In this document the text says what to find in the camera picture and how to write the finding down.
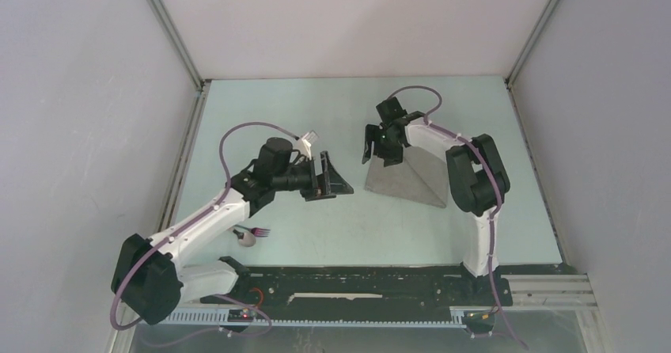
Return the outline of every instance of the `purple cable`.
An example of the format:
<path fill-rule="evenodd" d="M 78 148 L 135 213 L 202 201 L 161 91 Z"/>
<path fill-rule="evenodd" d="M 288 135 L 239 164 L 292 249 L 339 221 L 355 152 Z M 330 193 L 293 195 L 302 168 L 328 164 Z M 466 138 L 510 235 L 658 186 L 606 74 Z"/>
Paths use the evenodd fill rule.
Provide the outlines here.
<path fill-rule="evenodd" d="M 224 160 L 224 152 L 223 152 L 224 141 L 234 131 L 239 130 L 243 127 L 247 127 L 247 126 L 270 127 L 270 128 L 275 129 L 275 130 L 279 130 L 286 135 L 289 135 L 293 139 L 298 139 L 298 137 L 294 133 L 291 133 L 290 131 L 287 131 L 287 130 L 285 130 L 285 129 L 277 126 L 277 125 L 274 125 L 272 123 L 267 123 L 267 122 L 245 122 L 245 123 L 241 123 L 237 126 L 234 126 L 230 130 L 228 130 L 224 134 L 224 136 L 222 136 L 221 141 L 219 141 L 219 160 L 221 161 L 222 167 L 224 168 L 224 172 L 226 173 L 226 186 L 224 187 L 224 192 L 222 193 L 222 195 L 219 196 L 219 199 L 217 199 L 217 201 L 215 202 L 215 204 L 217 204 L 217 205 L 221 205 L 224 202 L 224 200 L 226 199 L 226 196 L 229 194 L 230 188 L 231 188 L 230 171 L 229 171 L 228 166 L 226 165 L 226 161 Z M 126 290 L 126 287 L 128 286 L 128 283 L 133 278 L 133 275 L 135 275 L 135 273 L 138 272 L 139 268 L 150 258 L 150 256 L 152 256 L 152 254 L 157 252 L 158 249 L 162 248 L 163 246 L 165 246 L 165 244 L 168 243 L 168 240 L 169 240 L 170 237 L 179 236 L 185 230 L 192 227 L 198 221 L 202 220 L 205 216 L 210 214 L 213 210 L 214 210 L 213 207 L 208 207 L 205 211 L 200 212 L 194 218 L 185 222 L 184 225 L 177 228 L 169 236 L 160 240 L 153 248 L 151 248 L 142 257 L 140 257 L 140 259 L 137 262 L 135 262 L 135 264 L 133 265 L 131 270 L 128 271 L 126 276 L 121 281 L 121 284 L 119 285 L 119 288 L 116 289 L 116 294 L 114 295 L 114 300 L 112 301 L 112 307 L 109 310 L 109 322 L 114 329 L 116 329 L 117 331 L 125 331 L 129 328 L 133 328 L 134 326 L 136 326 L 142 320 L 141 318 L 138 317 L 137 319 L 131 321 L 130 323 L 128 323 L 126 325 L 121 325 L 121 324 L 119 324 L 118 321 L 116 321 L 116 310 L 119 308 L 119 303 L 121 302 L 121 294 L 123 294 L 123 292 Z"/>
<path fill-rule="evenodd" d="M 461 135 L 457 135 L 453 133 L 452 131 L 449 131 L 445 129 L 444 127 L 440 127 L 436 124 L 433 123 L 427 123 L 428 127 L 431 127 L 432 129 L 435 129 L 437 131 L 440 131 L 442 134 L 447 135 L 451 138 L 456 139 L 459 142 L 464 143 L 472 152 L 475 154 L 476 158 L 480 162 L 480 164 L 483 166 L 484 172 L 487 174 L 487 178 L 491 182 L 491 186 L 494 188 L 494 194 L 496 196 L 496 208 L 491 212 L 489 215 L 489 254 L 487 255 L 487 271 L 488 271 L 488 276 L 489 276 L 489 284 L 491 286 L 491 293 L 494 295 L 494 300 L 496 302 L 496 306 L 499 308 L 499 312 L 501 313 L 501 318 L 503 319 L 503 322 L 506 324 L 506 328 L 508 329 L 508 333 L 510 334 L 510 337 L 517 341 L 525 350 L 529 349 L 529 345 L 527 345 L 522 339 L 517 337 L 517 334 L 513 330 L 513 326 L 508 320 L 508 316 L 506 313 L 503 311 L 503 307 L 501 306 L 501 299 L 499 298 L 499 292 L 496 290 L 496 283 L 494 282 L 494 271 L 492 270 L 492 260 L 494 257 L 494 246 L 495 246 L 495 226 L 494 226 L 494 216 L 501 210 L 501 206 L 503 204 L 502 198 L 501 198 L 501 192 L 499 191 L 499 186 L 496 184 L 496 179 L 494 178 L 494 174 L 491 173 L 491 169 L 489 168 L 489 165 L 485 162 L 483 156 L 480 154 L 478 149 L 473 146 L 473 144 L 468 141 L 466 138 L 462 137 Z"/>
<path fill-rule="evenodd" d="M 442 96 L 440 95 L 440 93 L 439 93 L 436 89 L 433 89 L 433 88 L 431 88 L 431 87 L 429 87 L 429 86 L 425 86 L 425 85 L 408 85 L 408 86 L 404 86 L 403 88 L 399 88 L 399 89 L 395 90 L 392 94 L 390 94 L 390 95 L 387 97 L 387 100 L 390 99 L 390 98 L 392 98 L 392 97 L 394 97 L 394 96 L 397 95 L 398 93 L 403 92 L 403 91 L 406 90 L 406 89 L 424 89 L 424 90 L 428 90 L 429 92 L 435 94 L 436 97 L 438 97 L 438 104 L 437 104 L 436 106 L 434 106 L 433 108 L 429 109 L 429 111 L 426 112 L 426 114 L 424 115 L 424 123 L 426 123 L 426 124 L 428 125 L 428 124 L 429 124 L 429 115 L 430 115 L 431 113 L 437 111 L 438 108 L 440 108 L 441 105 L 442 105 Z"/>
<path fill-rule="evenodd" d="M 222 300 L 226 300 L 227 302 L 231 302 L 231 303 L 233 303 L 237 306 L 241 306 L 243 308 L 249 308 L 252 311 L 261 315 L 261 317 L 266 319 L 266 321 L 268 322 L 267 327 L 261 332 L 240 333 L 240 332 L 234 332 L 234 331 L 227 331 L 226 334 L 231 333 L 233 335 L 240 336 L 240 337 L 258 337 L 258 336 L 261 336 L 261 335 L 264 335 L 264 334 L 270 332 L 270 330 L 272 329 L 272 320 L 264 311 L 256 308 L 255 306 L 250 306 L 250 305 L 244 304 L 243 302 L 239 302 L 238 300 L 230 298 L 226 295 L 215 294 L 214 296 L 216 296 L 217 298 L 220 298 Z M 184 341 L 189 340 L 192 337 L 196 337 L 198 335 L 202 335 L 203 333 L 208 333 L 208 332 L 224 332 L 224 330 L 221 327 L 203 328 L 203 329 L 199 329 L 199 330 L 197 330 L 193 333 L 189 333 L 188 335 L 186 335 L 184 337 L 180 337 L 177 340 L 170 341 L 169 343 L 162 343 L 162 344 L 151 343 L 147 340 L 144 340 L 142 337 L 140 338 L 140 340 L 142 341 L 143 344 L 145 344 L 148 347 L 163 348 L 163 347 L 171 347 L 173 345 L 183 343 Z"/>

